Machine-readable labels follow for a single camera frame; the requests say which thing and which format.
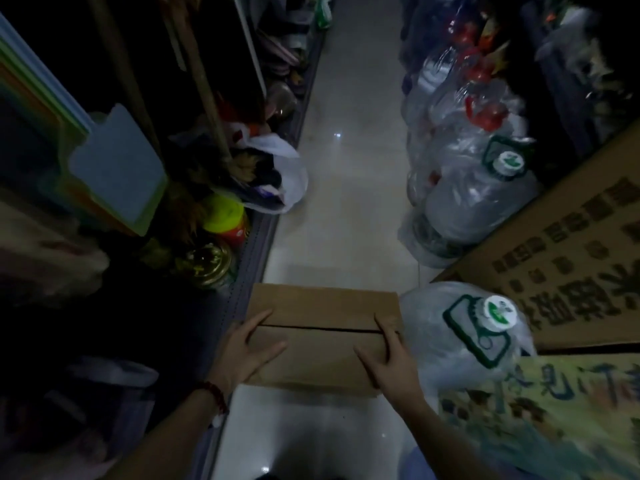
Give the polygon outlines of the person's left hand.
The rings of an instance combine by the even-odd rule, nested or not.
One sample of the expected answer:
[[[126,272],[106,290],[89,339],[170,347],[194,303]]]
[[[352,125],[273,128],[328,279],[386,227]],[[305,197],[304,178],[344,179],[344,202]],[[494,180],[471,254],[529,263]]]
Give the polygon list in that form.
[[[233,322],[221,339],[216,357],[205,381],[219,389],[226,403],[236,387],[256,372],[250,370],[250,352],[279,342],[276,341],[257,349],[252,349],[248,345],[252,333],[272,313],[273,309],[267,309],[246,318],[244,321]]]

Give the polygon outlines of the person's right hand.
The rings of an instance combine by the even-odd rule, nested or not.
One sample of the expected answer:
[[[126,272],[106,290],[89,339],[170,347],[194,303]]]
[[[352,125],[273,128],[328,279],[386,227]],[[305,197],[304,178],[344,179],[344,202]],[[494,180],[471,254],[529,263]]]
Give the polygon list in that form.
[[[425,404],[417,364],[396,330],[391,318],[375,317],[386,344],[387,371],[383,379],[371,379],[382,395],[401,416],[420,410]]]

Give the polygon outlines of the small brown cardboard box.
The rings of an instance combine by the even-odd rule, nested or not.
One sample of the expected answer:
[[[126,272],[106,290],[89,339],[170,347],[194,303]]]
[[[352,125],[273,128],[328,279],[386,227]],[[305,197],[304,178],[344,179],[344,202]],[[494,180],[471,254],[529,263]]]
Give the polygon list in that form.
[[[250,335],[249,348],[260,350],[281,341],[287,347],[245,384],[359,397],[380,395],[353,348],[377,360],[386,359],[387,346],[376,319],[403,330],[395,292],[257,283],[247,315],[268,310],[271,314]]]

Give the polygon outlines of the person's right forearm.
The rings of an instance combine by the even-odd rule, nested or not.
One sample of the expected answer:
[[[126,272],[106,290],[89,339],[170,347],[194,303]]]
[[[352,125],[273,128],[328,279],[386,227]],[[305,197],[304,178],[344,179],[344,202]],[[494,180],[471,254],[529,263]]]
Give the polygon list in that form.
[[[421,391],[389,403],[403,419],[437,480],[501,480],[471,445],[432,410]]]

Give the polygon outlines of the person's left forearm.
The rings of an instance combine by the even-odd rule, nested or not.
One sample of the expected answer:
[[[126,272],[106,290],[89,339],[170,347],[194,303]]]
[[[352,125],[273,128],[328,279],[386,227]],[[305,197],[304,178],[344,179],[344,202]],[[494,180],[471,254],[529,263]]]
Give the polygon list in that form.
[[[102,480],[184,480],[201,437],[216,416],[227,412],[219,389],[204,383]]]

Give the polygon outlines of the bagged green cap water jug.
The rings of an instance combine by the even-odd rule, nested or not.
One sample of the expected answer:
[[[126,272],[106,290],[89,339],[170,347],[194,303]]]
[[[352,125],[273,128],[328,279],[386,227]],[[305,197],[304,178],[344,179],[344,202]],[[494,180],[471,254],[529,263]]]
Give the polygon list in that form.
[[[496,135],[481,159],[456,157],[406,215],[399,242],[421,266],[455,263],[539,195],[528,165],[535,144],[532,137]]]
[[[462,282],[435,282],[399,299],[403,337],[425,394],[500,381],[522,355],[537,356],[524,313],[510,298]]]

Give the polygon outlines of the grey metal shelf unit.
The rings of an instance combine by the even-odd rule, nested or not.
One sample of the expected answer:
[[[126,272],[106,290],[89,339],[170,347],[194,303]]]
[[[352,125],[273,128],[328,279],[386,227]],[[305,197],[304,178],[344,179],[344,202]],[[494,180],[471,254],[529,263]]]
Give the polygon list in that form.
[[[300,144],[326,35],[327,32],[325,31],[320,33],[313,42],[310,51],[309,68],[306,72],[308,78],[306,79],[305,94],[301,101],[301,106],[282,124],[278,131],[278,135],[286,138],[295,148]],[[239,253],[239,277],[237,281],[226,294],[200,300],[201,307],[198,309],[198,317],[206,319],[202,323],[207,325],[208,329],[200,327],[198,329],[198,337],[206,338],[206,341],[201,342],[198,354],[196,354],[195,347],[188,349],[191,354],[191,369],[187,374],[187,367],[183,366],[181,368],[182,379],[194,380],[203,376],[208,370],[210,360],[214,356],[214,349],[223,332],[223,327],[247,310],[250,287],[260,282],[263,278],[268,254],[275,238],[278,220],[279,217],[276,215],[254,212],[251,220],[252,233]]]

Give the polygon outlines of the yellow lid jar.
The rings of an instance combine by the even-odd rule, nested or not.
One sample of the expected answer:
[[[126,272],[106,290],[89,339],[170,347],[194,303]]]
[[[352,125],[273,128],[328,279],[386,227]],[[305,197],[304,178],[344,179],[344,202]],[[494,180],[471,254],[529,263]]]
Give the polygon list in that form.
[[[239,250],[250,233],[250,221],[242,203],[213,193],[203,199],[202,229]]]

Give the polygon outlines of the clear plastic container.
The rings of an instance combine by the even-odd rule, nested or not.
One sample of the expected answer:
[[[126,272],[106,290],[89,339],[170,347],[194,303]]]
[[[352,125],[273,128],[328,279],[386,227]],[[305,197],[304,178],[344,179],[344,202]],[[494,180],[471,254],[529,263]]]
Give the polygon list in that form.
[[[159,373],[76,358],[47,381],[0,387],[0,480],[100,480],[145,434]]]

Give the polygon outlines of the colourful printed carton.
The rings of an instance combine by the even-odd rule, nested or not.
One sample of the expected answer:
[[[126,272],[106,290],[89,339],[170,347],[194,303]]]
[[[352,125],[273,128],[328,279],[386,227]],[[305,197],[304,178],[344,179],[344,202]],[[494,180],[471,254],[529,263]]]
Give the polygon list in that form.
[[[546,480],[640,480],[640,354],[524,357],[438,402],[492,460]]]

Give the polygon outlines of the white plastic bag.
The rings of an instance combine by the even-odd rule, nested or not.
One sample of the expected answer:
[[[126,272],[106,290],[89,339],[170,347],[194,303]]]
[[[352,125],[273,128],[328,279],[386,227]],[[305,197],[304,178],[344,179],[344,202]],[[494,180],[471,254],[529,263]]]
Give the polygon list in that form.
[[[308,172],[299,152],[276,133],[253,136],[249,126],[224,122],[234,167],[229,191],[247,209],[288,213],[305,197]]]

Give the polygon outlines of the large printed cardboard box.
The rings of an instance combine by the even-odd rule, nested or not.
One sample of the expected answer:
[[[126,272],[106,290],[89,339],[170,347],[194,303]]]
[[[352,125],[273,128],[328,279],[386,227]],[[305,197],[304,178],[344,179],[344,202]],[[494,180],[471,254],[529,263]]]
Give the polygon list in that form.
[[[511,298],[539,353],[640,350],[640,119],[433,281]]]

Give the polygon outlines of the translucent plastic bag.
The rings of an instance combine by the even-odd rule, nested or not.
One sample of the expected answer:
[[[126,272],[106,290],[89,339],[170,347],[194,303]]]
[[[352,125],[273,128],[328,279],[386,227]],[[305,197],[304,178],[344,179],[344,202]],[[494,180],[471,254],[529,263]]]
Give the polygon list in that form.
[[[1,304],[60,307],[98,291],[108,266],[75,219],[55,217],[0,185]]]

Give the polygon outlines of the stack of coloured plastic boards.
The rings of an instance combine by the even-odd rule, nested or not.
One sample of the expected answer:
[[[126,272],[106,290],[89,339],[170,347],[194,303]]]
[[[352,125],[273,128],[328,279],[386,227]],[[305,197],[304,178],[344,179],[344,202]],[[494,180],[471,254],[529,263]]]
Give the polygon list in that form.
[[[116,104],[98,121],[0,12],[0,95],[53,145],[53,191],[121,232],[147,234],[168,176],[132,115]]]

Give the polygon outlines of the row of red cap jugs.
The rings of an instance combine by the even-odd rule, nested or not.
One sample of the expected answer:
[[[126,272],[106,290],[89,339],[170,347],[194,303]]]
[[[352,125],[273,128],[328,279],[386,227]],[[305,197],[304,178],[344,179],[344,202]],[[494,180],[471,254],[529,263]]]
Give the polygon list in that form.
[[[406,194],[415,207],[439,180],[446,145],[478,152],[495,133],[525,137],[527,122],[524,102],[495,77],[494,60],[479,46],[486,21],[479,0],[401,0],[401,6]]]

